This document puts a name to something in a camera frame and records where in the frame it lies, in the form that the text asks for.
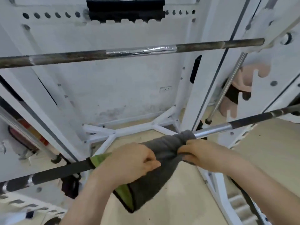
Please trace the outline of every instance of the hand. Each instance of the hand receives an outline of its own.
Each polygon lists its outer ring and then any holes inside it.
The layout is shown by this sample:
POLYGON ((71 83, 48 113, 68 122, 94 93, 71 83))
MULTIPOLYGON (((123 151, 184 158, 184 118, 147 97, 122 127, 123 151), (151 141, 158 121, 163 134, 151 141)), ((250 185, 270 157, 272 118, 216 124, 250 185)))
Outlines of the hand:
POLYGON ((186 145, 178 149, 177 153, 190 153, 191 155, 185 155, 183 160, 194 163, 205 170, 224 174, 229 172, 234 158, 239 157, 235 151, 203 139, 188 140, 186 145))
POLYGON ((151 149, 130 143, 114 150, 93 173, 106 173, 117 187, 131 183, 159 166, 160 162, 151 149))

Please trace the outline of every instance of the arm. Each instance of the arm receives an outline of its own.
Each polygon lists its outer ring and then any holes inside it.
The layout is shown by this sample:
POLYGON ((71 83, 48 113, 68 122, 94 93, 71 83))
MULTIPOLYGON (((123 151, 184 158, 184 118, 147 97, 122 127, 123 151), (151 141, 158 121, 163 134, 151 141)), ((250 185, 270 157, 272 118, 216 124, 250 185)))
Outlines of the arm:
POLYGON ((184 160, 235 180, 274 224, 300 224, 300 198, 238 153, 207 140, 190 140, 178 153, 184 160))
POLYGON ((99 225, 110 194, 160 166, 153 151, 137 143, 116 149, 97 167, 60 225, 99 225))

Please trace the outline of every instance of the electrical outlet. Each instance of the electrical outlet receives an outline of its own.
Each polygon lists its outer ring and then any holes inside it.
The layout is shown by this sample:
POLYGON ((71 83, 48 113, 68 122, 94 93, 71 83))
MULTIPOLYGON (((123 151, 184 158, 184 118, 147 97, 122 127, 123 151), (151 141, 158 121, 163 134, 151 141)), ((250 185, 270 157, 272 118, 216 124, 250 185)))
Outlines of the electrical outlet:
POLYGON ((170 91, 172 89, 172 86, 168 86, 168 87, 161 87, 159 89, 159 93, 165 92, 165 91, 170 91))

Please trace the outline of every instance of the silver ring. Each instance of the silver ring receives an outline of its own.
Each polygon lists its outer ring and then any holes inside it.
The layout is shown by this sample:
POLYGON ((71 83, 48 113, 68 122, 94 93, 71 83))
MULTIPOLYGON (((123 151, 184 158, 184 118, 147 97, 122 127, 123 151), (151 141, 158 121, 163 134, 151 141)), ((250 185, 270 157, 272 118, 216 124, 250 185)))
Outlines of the silver ring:
POLYGON ((5 182, 4 185, 2 186, 2 192, 3 193, 9 193, 9 191, 6 189, 7 188, 7 184, 9 181, 5 182))
POLYGON ((33 186, 34 183, 32 181, 32 177, 33 177, 34 174, 30 175, 29 178, 28 178, 28 181, 27 181, 27 186, 33 186))

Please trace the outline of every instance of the person's left hand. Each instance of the person's left hand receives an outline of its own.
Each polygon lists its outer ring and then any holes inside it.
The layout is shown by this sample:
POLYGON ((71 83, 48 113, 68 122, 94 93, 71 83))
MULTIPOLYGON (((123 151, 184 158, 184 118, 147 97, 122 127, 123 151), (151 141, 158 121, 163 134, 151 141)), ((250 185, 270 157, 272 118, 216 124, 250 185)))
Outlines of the person's left hand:
POLYGON ((93 175, 109 176, 114 185, 131 183, 160 166, 154 152, 138 143, 130 143, 115 149, 93 175))

